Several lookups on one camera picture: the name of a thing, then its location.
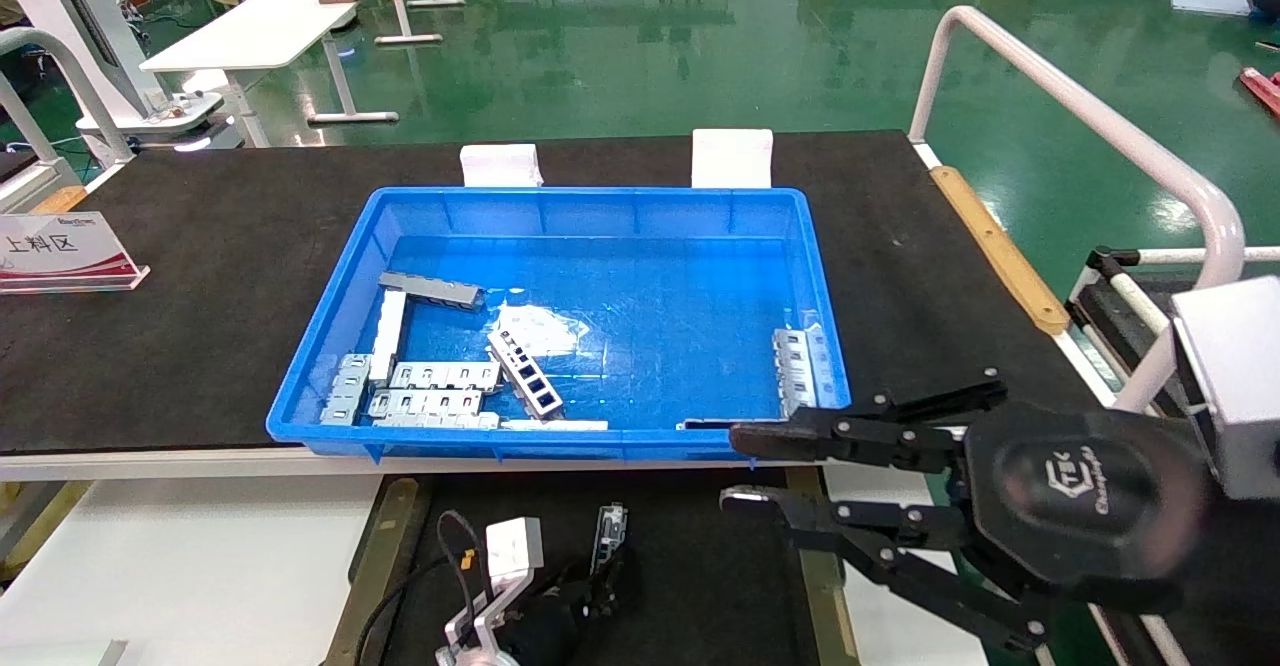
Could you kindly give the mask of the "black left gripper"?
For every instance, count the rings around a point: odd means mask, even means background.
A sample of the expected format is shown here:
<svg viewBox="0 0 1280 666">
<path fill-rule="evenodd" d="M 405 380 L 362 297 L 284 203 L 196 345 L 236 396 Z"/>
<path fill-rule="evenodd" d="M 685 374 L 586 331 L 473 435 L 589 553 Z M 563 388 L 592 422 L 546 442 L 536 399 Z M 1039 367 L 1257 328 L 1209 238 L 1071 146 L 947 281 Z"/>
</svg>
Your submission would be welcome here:
<svg viewBox="0 0 1280 666">
<path fill-rule="evenodd" d="M 640 562 L 630 544 L 598 566 L 598 617 L 634 611 L 641 599 Z M 568 665 L 593 630 L 596 567 L 568 564 L 559 587 L 521 596 L 504 611 L 500 649 L 518 665 Z"/>
</svg>

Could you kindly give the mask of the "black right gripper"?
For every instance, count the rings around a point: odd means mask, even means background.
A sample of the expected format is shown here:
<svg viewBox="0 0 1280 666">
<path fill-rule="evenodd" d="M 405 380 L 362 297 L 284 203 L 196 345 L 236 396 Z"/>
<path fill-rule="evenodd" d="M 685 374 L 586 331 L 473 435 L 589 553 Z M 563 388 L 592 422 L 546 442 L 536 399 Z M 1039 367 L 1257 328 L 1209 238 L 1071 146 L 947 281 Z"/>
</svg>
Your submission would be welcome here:
<svg viewBox="0 0 1280 666">
<path fill-rule="evenodd" d="M 731 423 L 728 441 L 754 459 L 925 474 L 963 455 L 973 530 L 963 553 L 1007 593 L 1128 612 L 1178 607 L 1211 507 L 1210 466 L 1190 428 L 1110 409 L 1000 406 L 1007 397 L 998 377 L 908 401 L 881 392 L 856 407 L 800 406 L 782 420 Z M 957 508 L 763 485 L 724 488 L 719 507 L 778 525 L 796 549 L 835 555 L 989 646 L 1033 652 L 1048 640 L 1041 605 L 916 556 L 963 546 Z"/>
</svg>

